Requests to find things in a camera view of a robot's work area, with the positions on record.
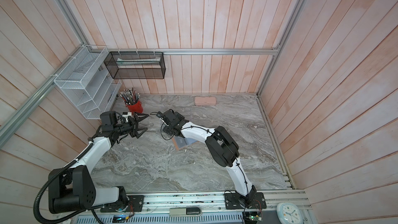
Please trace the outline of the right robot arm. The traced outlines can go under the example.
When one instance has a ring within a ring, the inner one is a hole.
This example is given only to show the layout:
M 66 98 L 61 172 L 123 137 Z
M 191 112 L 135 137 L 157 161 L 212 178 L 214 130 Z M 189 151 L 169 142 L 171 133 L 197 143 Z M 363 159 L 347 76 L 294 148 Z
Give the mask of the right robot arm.
M 214 161 L 227 169 L 235 186 L 239 203 L 249 208 L 257 193 L 256 187 L 247 177 L 239 157 L 239 146 L 222 126 L 207 128 L 196 125 L 173 110 L 157 112 L 164 127 L 162 131 L 171 136 L 193 139 L 206 144 Z

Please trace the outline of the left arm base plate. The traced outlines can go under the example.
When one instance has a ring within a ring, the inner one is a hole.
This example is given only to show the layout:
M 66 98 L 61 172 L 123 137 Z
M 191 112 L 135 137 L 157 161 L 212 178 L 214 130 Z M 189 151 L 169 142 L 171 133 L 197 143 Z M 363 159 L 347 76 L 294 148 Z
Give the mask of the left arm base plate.
M 101 213 L 126 213 L 126 212 L 141 212 L 144 203 L 144 195 L 127 195 L 126 199 L 123 199 L 116 203 L 105 204 L 101 209 Z

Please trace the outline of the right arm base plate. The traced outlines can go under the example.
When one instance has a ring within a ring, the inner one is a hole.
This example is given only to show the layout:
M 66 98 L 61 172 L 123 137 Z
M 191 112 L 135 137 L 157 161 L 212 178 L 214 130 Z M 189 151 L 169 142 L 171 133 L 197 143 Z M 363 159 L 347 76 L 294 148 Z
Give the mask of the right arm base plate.
M 264 194 L 257 192 L 253 199 L 248 200 L 236 192 L 225 192 L 224 202 L 226 209 L 248 209 L 248 210 L 263 210 L 267 208 Z

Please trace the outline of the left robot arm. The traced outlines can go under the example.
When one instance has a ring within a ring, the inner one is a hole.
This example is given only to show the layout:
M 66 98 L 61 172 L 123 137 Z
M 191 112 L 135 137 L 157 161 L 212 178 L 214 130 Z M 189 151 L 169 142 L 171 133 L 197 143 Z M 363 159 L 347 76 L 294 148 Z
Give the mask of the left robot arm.
M 98 217 L 96 209 L 110 207 L 117 212 L 125 211 L 129 204 L 129 197 L 122 186 L 96 188 L 91 172 L 99 160 L 121 140 L 130 136 L 141 137 L 146 128 L 140 128 L 139 123 L 148 118 L 143 113 L 104 112 L 100 115 L 101 125 L 95 135 L 88 139 L 88 146 L 64 167 L 54 169 L 48 176 L 48 181 L 38 192 L 34 204 L 33 214 L 41 224 L 62 223 L 85 211 L 91 211 Z M 68 213 L 59 219 L 46 219 L 40 213 L 40 202 L 44 193 L 48 194 L 49 211 L 53 214 Z

